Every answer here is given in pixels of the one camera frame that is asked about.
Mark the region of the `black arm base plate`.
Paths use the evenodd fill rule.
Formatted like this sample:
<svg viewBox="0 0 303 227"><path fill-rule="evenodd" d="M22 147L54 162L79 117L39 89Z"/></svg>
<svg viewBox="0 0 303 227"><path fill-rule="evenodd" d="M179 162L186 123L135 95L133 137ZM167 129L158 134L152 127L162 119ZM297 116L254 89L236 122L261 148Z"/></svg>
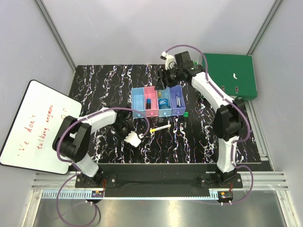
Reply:
<svg viewBox="0 0 303 227"><path fill-rule="evenodd" d="M100 164L96 182L84 175L77 188L105 186L106 198L172 198L209 196L210 189L243 188L240 174L217 182L216 164Z"/></svg>

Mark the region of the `light blue bin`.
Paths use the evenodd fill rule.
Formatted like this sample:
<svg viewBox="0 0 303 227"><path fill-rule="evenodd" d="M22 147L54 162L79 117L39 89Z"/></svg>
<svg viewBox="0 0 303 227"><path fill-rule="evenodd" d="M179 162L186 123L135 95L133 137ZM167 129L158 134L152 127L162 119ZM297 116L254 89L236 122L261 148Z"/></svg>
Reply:
<svg viewBox="0 0 303 227"><path fill-rule="evenodd" d="M143 118L145 115L145 96L144 96L144 88L132 88L131 90L131 108L136 111L133 111L133 118Z"/></svg>
<svg viewBox="0 0 303 227"><path fill-rule="evenodd" d="M159 117L168 117L168 116L171 116L172 108L171 108L169 88L166 88L165 90L158 90L157 93L158 92L162 93L162 97L157 97L158 100L162 99L162 98L166 98L166 99L169 100L169 104L170 104L170 109L159 110Z"/></svg>

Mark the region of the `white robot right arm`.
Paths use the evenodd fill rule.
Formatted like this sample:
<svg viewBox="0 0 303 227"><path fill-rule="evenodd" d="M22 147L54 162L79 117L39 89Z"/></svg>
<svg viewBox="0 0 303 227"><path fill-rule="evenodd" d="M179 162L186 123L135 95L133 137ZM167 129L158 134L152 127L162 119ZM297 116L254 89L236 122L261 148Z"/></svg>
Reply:
<svg viewBox="0 0 303 227"><path fill-rule="evenodd" d="M170 55L162 52L160 58L165 62L158 70L156 89L173 87L180 81L187 82L208 101L215 111L213 131L219 141L219 155L215 182L226 187L236 176L235 154L241 130L247 123L241 110L242 103L228 96L208 73L208 66L194 64L189 52Z"/></svg>

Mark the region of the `purple bin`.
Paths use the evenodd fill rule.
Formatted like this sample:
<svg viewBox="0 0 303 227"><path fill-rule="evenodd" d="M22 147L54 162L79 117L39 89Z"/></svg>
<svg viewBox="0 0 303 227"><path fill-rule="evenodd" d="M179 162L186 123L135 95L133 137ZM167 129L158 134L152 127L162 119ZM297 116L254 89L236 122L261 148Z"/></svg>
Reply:
<svg viewBox="0 0 303 227"><path fill-rule="evenodd" d="M180 85L170 87L169 93L170 93L171 109L172 109L171 115L172 116L183 115L186 110L186 106L183 97L182 87Z"/></svg>

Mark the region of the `pink bin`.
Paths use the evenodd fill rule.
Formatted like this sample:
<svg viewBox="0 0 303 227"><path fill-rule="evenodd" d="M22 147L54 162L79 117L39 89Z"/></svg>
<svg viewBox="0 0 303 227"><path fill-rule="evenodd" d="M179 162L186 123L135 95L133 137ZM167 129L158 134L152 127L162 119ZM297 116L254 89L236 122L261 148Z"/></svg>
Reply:
<svg viewBox="0 0 303 227"><path fill-rule="evenodd" d="M159 115L157 91L155 87L144 87L145 113L147 117L156 117ZM146 99L151 99L151 109L146 109Z"/></svg>

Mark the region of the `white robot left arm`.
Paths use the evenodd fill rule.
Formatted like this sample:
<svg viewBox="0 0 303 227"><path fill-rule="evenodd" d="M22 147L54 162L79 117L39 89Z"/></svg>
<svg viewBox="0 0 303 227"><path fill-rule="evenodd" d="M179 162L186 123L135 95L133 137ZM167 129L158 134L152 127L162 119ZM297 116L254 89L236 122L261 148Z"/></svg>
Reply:
<svg viewBox="0 0 303 227"><path fill-rule="evenodd" d="M64 118L52 144L61 161L72 164L91 187L102 183L102 170L88 155L91 134L111 126L117 137L137 147L141 140L134 131L127 108L102 108L100 111L81 118Z"/></svg>

